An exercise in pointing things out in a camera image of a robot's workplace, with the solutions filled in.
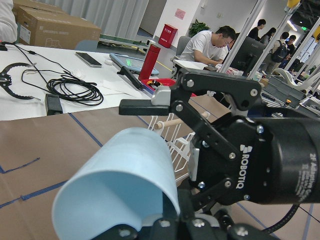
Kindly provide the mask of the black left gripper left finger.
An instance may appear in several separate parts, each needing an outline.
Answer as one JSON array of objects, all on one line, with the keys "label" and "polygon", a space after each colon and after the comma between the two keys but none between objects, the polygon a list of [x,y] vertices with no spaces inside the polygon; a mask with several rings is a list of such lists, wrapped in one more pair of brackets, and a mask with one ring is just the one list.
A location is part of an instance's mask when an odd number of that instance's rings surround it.
[{"label": "black left gripper left finger", "polygon": [[105,240],[175,240],[178,235],[176,214],[153,214],[142,220],[138,231],[127,224],[116,225],[104,233]]}]

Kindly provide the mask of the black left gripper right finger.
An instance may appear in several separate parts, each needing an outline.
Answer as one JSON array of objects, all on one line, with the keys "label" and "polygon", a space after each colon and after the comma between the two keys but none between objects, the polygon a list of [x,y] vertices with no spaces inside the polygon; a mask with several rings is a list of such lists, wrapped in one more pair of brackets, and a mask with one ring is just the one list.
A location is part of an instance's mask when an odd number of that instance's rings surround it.
[{"label": "black left gripper right finger", "polygon": [[275,238],[251,225],[235,224],[224,212],[220,219],[204,213],[195,213],[180,222],[181,240],[274,240]]}]

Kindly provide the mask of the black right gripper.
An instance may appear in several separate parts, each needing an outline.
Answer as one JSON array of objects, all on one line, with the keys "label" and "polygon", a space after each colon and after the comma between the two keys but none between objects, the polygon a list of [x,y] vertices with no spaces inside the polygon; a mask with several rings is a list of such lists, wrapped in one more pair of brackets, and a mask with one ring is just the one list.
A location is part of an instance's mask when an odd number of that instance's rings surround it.
[{"label": "black right gripper", "polygon": [[195,211],[202,209],[222,220],[230,217],[230,208],[223,205],[243,200],[258,204],[320,201],[318,118],[225,115],[209,124],[238,152],[225,159],[195,134],[190,179],[178,187],[191,193]]}]

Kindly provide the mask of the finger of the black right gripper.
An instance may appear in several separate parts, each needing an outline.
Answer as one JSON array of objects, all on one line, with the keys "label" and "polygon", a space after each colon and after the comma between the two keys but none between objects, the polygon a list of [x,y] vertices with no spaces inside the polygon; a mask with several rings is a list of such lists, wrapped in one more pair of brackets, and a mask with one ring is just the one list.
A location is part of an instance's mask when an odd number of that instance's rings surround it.
[{"label": "finger of the black right gripper", "polygon": [[232,98],[236,109],[247,111],[260,97],[261,89],[259,82],[243,76],[182,68],[174,85],[159,86],[151,99],[123,99],[118,113],[127,116],[167,116],[174,113],[201,140],[228,159],[231,153],[238,152],[237,148],[189,104],[189,99],[199,91],[221,92]]}]

